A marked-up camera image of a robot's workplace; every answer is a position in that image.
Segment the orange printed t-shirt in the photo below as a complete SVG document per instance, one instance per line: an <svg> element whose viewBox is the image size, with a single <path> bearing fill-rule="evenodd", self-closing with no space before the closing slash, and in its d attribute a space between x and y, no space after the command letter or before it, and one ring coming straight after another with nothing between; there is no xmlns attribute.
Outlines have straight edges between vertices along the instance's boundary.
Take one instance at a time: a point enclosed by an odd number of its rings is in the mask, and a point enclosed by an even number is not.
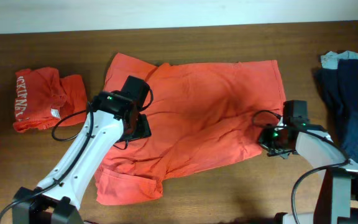
<svg viewBox="0 0 358 224"><path fill-rule="evenodd" d="M145 111L152 134L106 154L94 175L102 205L155 200L166 179L258 156L252 117L281 113L286 100L276 60L155 66L117 54L104 89L120 90L129 76L152 89Z"/></svg>

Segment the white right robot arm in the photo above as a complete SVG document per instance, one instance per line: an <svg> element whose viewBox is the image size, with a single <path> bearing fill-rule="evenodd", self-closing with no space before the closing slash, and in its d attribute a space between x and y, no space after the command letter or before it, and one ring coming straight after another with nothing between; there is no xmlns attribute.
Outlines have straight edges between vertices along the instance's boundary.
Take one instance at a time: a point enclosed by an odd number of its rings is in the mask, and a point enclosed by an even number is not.
<svg viewBox="0 0 358 224"><path fill-rule="evenodd" d="M313 167L291 190L291 213L277 213L274 223L358 223L358 163L333 143L322 126L310 124L306 101L286 101L283 113L273 116L278 123L260 125L258 144L269 157L299 155ZM296 191L311 174L323 179L318 201L312 212L298 213Z"/></svg>

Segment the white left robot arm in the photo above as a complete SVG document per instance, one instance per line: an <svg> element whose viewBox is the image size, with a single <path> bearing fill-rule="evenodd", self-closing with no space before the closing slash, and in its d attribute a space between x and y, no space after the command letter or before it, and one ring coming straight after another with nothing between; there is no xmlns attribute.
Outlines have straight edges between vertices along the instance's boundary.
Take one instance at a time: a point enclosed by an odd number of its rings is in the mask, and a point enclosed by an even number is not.
<svg viewBox="0 0 358 224"><path fill-rule="evenodd" d="M86 121L59 163L35 189L20 188L10 210L13 223L83 223L79 209L85 190L103 158L116 143L148 138L151 130L145 100L150 86L127 77L121 90L102 91L88 103Z"/></svg>

